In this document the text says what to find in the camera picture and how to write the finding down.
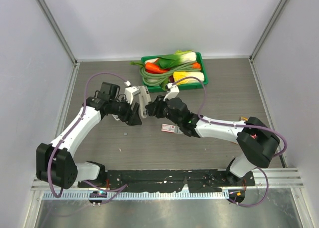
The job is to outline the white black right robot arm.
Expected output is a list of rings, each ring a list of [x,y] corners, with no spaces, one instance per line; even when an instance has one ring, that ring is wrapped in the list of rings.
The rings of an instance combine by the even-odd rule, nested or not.
[[[158,96],[146,105],[149,116],[166,118],[189,137],[216,138],[239,145],[242,154],[234,158],[225,172],[225,180],[235,186],[255,168],[268,168],[280,144],[278,136],[256,117],[247,121],[222,121],[189,111],[180,98]]]

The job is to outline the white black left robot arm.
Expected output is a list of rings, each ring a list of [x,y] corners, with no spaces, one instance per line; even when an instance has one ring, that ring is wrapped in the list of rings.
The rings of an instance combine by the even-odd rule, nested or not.
[[[36,149],[36,177],[52,186],[70,188],[75,182],[88,181],[102,187],[107,180],[104,165],[88,161],[75,163],[74,155],[88,133],[107,115],[129,126],[141,125],[145,106],[151,101],[146,86],[129,86],[120,94],[116,84],[103,82],[94,96],[86,99],[75,119],[49,144]]]

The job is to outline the green plastic tray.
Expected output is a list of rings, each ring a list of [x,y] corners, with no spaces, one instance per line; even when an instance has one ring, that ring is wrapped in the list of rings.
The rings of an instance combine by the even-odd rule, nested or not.
[[[144,56],[136,63],[143,85],[147,86],[151,93],[165,91],[165,86],[170,82],[179,81],[177,85],[181,90],[201,88],[197,77],[204,85],[209,83],[202,55],[199,52],[177,51],[168,55]]]

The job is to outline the green long beans toy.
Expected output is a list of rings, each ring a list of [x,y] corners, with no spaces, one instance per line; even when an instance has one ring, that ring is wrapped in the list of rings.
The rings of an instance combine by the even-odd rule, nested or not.
[[[202,72],[204,74],[204,69],[198,62],[186,63],[177,67],[169,68],[169,72],[164,74],[152,74],[150,72],[147,72],[145,69],[145,64],[146,63],[144,62],[130,62],[130,65],[137,66],[139,68],[139,73],[142,78],[143,84],[146,85],[148,88],[154,88],[153,91],[155,91],[156,88],[158,88],[159,90],[165,90],[164,87],[169,82],[174,82],[173,74],[175,72],[188,71]]]

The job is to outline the red white staple box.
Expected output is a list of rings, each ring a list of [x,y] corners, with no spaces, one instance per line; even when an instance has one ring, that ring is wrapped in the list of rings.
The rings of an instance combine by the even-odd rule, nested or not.
[[[179,133],[179,130],[178,130],[177,126],[169,125],[169,124],[162,124],[161,131],[162,132],[167,132],[167,133],[174,133],[174,134],[178,134]]]

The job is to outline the yellow napa cabbage toy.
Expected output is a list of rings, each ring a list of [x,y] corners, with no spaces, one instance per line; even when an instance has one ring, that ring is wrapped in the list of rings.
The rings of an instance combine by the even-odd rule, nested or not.
[[[193,84],[199,83],[199,81],[204,82],[205,77],[202,72],[188,72],[188,71],[181,71],[175,72],[173,74],[173,80],[176,85],[186,85],[186,84]]]

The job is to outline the orange carrot toy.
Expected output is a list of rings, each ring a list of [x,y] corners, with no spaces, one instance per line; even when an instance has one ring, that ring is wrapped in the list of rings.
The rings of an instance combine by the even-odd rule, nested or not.
[[[150,72],[152,74],[164,74],[169,72],[169,69],[162,69],[158,65],[150,62],[147,62],[145,64],[145,69],[147,72]]]

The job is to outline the green bok choy toy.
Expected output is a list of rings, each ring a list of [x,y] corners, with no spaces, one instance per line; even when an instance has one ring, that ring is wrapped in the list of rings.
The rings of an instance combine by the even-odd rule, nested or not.
[[[186,63],[196,62],[197,56],[193,51],[158,56],[155,64],[161,69],[169,69]]]

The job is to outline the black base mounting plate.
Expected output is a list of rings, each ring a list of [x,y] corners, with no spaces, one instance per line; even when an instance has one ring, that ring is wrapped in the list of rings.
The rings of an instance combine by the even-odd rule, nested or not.
[[[253,187],[255,179],[252,172],[243,178],[234,178],[226,170],[108,170],[101,178],[79,182],[79,188],[93,184],[99,188],[119,189],[126,185],[129,193],[179,193],[185,185],[190,193],[219,192],[222,187]]]

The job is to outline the Fox's candy bag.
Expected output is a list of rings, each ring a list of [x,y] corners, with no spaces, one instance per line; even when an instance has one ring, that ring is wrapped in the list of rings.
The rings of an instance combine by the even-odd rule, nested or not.
[[[246,122],[247,120],[248,120],[248,118],[240,117],[240,121],[244,121],[244,122]]]

